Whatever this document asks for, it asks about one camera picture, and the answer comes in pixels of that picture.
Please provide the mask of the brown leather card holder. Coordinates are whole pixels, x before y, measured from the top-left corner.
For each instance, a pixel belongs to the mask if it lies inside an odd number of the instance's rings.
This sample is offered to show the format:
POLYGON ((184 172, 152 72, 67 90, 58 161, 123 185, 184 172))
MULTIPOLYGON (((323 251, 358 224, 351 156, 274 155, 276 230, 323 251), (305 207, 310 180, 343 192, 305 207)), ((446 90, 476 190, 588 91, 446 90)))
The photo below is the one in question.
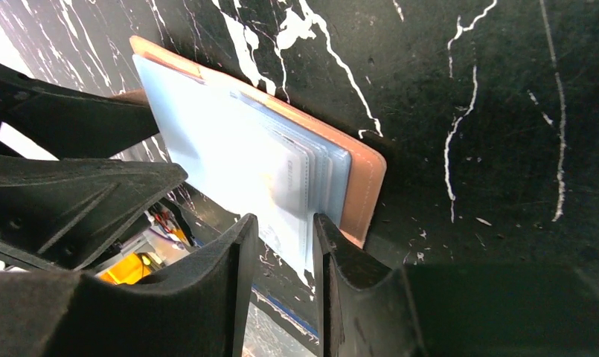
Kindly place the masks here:
POLYGON ((365 244, 387 170, 375 149, 259 89, 131 36, 147 104, 187 183, 259 219, 259 236, 299 277, 313 271, 312 218, 365 244))

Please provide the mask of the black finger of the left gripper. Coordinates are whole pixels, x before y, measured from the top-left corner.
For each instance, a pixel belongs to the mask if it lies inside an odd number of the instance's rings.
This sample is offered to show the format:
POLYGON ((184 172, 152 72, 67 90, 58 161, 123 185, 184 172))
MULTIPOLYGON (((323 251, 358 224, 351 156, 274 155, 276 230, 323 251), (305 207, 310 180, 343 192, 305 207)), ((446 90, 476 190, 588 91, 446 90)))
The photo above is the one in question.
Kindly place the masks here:
POLYGON ((147 105, 59 87, 0 63, 2 123, 57 158, 110 158, 159 132, 147 105))

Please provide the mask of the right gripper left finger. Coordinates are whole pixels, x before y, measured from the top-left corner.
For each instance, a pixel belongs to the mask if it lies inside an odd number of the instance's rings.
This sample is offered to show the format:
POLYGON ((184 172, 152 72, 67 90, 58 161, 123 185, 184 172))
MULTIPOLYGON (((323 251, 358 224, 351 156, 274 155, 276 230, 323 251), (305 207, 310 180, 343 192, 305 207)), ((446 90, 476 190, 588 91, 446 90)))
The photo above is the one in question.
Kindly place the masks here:
POLYGON ((0 272, 0 356, 240 356, 257 232, 248 213, 133 285, 0 272))

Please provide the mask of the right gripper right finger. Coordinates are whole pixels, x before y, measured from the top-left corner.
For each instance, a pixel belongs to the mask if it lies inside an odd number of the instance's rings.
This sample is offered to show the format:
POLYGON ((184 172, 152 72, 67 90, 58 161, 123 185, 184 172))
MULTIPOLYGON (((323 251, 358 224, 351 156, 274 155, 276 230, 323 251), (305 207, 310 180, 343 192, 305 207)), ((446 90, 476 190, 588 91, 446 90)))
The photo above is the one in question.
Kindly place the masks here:
POLYGON ((599 356, 599 296, 528 264, 389 268, 313 217, 321 356, 599 356))

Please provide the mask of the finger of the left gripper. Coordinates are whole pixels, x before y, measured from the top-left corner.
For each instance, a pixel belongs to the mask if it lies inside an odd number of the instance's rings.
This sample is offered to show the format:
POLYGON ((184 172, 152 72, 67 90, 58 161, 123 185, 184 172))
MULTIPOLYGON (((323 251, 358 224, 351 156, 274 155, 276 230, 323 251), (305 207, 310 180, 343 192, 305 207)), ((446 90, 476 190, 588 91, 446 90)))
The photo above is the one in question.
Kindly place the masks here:
POLYGON ((81 270, 186 176, 171 163, 0 155, 0 260, 81 270))

